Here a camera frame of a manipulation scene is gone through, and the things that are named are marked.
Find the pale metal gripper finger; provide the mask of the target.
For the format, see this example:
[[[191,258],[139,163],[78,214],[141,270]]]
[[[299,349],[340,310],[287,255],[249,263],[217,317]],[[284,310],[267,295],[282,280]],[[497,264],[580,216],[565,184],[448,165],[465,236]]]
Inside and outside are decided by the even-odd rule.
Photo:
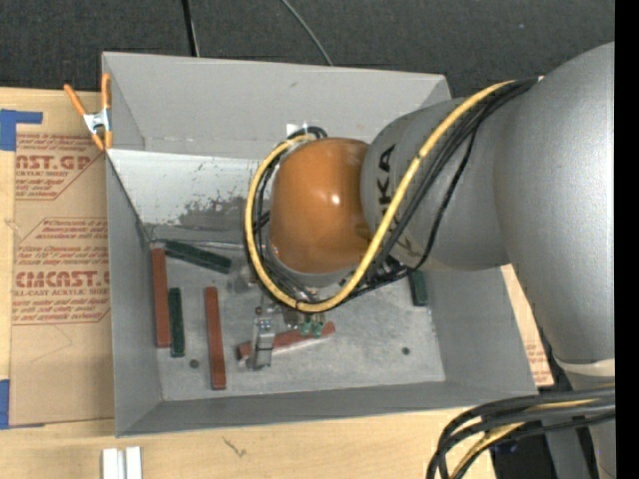
[[[269,316],[258,317],[252,339],[252,369],[258,370],[271,365],[275,337],[273,319]]]

